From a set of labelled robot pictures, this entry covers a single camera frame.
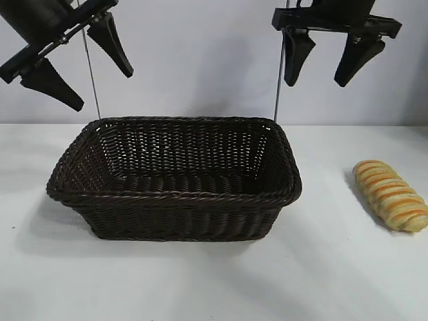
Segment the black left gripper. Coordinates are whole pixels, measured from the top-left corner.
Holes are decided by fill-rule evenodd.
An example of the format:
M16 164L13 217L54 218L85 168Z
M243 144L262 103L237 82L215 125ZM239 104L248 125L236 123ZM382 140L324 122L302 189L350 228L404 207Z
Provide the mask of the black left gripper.
M132 77L134 69L120 42L113 14L107 12L117 4L93 0L74 8L70 1L2 1L1 17L27 45L1 66L1 79L9 84L34 65L21 75L20 84L79 112L84 101L44 57L90 24L88 36L127 78Z

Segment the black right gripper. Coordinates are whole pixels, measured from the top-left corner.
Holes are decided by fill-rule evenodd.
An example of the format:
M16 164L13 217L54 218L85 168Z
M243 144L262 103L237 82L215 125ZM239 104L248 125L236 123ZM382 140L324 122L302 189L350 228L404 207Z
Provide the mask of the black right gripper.
M296 84L304 62L316 46L309 36L309 30L314 30L358 34L347 37L334 76L335 82L345 87L367 62L384 50L386 44L377 35L394 39L402 27L393 18L372 15L374 4L372 0L312 1L309 5L296 1L294 6L276 8L272 26L277 31L284 29L286 84Z

